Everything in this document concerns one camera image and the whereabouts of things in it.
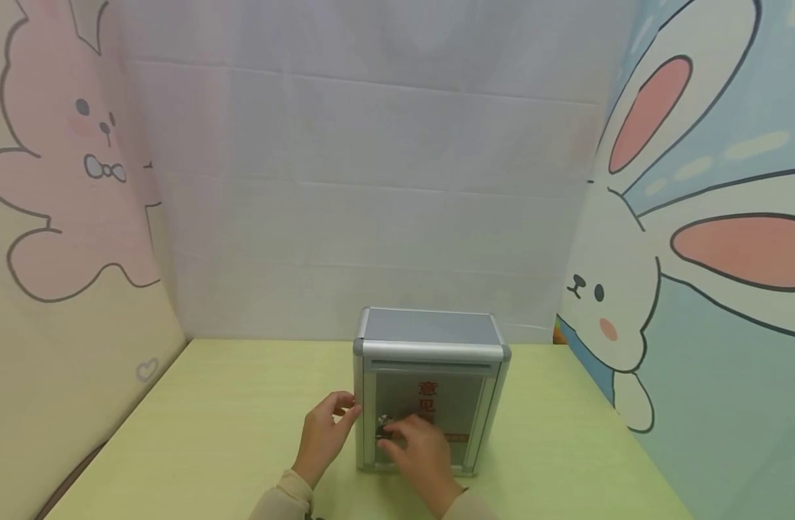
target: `lock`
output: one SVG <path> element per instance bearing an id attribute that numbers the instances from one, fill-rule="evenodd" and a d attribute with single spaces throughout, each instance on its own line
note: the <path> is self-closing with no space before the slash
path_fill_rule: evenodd
<path id="1" fill-rule="evenodd" d="M 380 417 L 377 417 L 377 431 L 375 432 L 374 438 L 380 440 L 381 438 L 392 438 L 391 432 L 386 432 L 386 425 L 390 425 L 393 422 L 393 418 L 390 415 L 382 414 Z"/>

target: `pink rabbit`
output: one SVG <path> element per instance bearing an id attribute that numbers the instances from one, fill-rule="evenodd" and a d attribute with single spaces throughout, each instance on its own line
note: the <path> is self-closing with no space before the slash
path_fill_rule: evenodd
<path id="1" fill-rule="evenodd" d="M 67 0 L 19 5 L 0 84 L 19 146 L 0 149 L 0 201 L 45 225 L 10 246 L 10 272 L 43 302 L 80 294 L 112 265 L 136 287 L 154 284 L 146 208 L 160 195 L 117 21 L 103 4 L 95 49 Z"/>

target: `table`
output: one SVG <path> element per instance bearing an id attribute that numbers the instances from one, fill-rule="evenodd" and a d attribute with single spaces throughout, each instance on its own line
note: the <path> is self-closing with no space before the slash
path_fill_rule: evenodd
<path id="1" fill-rule="evenodd" d="M 195 339 L 48 520 L 243 520 L 297 452 L 304 414 L 352 389 L 352 345 Z M 502 519 L 691 519 L 572 352 L 514 345 L 481 475 Z M 327 520 L 430 519 L 354 435 L 316 488 Z"/>

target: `rabbit eye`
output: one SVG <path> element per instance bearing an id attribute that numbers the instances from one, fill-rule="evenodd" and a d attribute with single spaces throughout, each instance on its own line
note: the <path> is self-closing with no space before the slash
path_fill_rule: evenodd
<path id="1" fill-rule="evenodd" d="M 77 108 L 78 113 L 80 113 L 81 115 L 87 116 L 91 114 L 91 107 L 87 105 L 87 101 L 85 99 L 80 98 L 76 100 L 74 104 Z"/>

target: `heart drawing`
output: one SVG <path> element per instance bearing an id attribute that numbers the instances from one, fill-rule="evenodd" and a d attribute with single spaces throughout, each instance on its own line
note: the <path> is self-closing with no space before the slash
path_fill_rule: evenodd
<path id="1" fill-rule="evenodd" d="M 134 369 L 134 375 L 141 383 L 149 383 L 149 380 L 157 373 L 157 367 L 160 367 L 160 360 L 157 357 L 152 357 L 149 361 L 140 363 Z"/>

